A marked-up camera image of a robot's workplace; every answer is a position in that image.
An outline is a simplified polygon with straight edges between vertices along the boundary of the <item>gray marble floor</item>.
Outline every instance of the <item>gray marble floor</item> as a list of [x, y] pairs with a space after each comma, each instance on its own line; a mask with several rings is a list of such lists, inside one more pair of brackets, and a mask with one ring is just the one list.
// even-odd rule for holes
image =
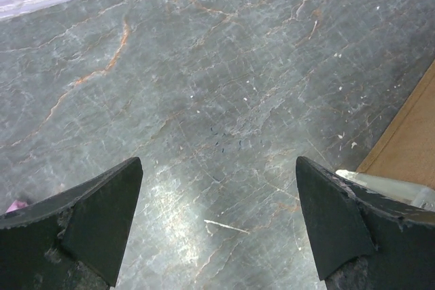
[[434, 59], [434, 14], [77, 0], [0, 22], [0, 210], [139, 156], [117, 289], [321, 289], [295, 159], [361, 162]]

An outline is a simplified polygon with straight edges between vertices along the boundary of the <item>marble floor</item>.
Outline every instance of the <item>marble floor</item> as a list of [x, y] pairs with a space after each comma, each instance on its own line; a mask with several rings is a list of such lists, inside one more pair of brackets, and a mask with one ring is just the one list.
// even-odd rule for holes
[[75, 0], [0, 22], [0, 211], [139, 156], [117, 289], [323, 289], [294, 163], [354, 169], [435, 0]]

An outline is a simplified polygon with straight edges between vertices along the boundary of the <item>pink object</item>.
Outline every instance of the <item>pink object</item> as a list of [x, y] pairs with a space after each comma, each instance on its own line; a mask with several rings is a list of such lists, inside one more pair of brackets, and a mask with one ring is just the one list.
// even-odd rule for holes
[[22, 209], [23, 207], [26, 207], [26, 206], [27, 206], [26, 202], [20, 202], [19, 200], [15, 200], [12, 203], [12, 205], [9, 206], [9, 208], [6, 211], [6, 213]]

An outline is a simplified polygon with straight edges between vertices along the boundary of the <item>white debris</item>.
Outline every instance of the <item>white debris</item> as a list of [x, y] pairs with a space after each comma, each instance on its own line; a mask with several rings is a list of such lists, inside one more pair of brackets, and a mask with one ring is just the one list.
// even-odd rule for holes
[[216, 224], [216, 225], [218, 225], [220, 227], [223, 227], [223, 228], [227, 228], [227, 229], [231, 229], [231, 230], [236, 230], [236, 231], [240, 231], [240, 232], [244, 232], [246, 234], [249, 234], [249, 231], [246, 231], [246, 230], [243, 230], [243, 229], [239, 229], [239, 228], [236, 228], [236, 227], [232, 227], [231, 225], [219, 223], [219, 222], [216, 222], [216, 221], [210, 221], [210, 220], [204, 220], [204, 222], [205, 223]]
[[206, 229], [207, 233], [208, 233], [210, 236], [213, 237], [213, 232], [211, 232], [211, 231], [209, 230], [209, 225], [208, 225], [208, 224], [205, 225], [205, 229]]

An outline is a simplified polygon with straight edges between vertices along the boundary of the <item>wooden baseboard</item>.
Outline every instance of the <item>wooden baseboard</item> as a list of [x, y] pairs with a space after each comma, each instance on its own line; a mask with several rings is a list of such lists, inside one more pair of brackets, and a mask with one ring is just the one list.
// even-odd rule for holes
[[358, 172], [435, 188], [435, 62]]

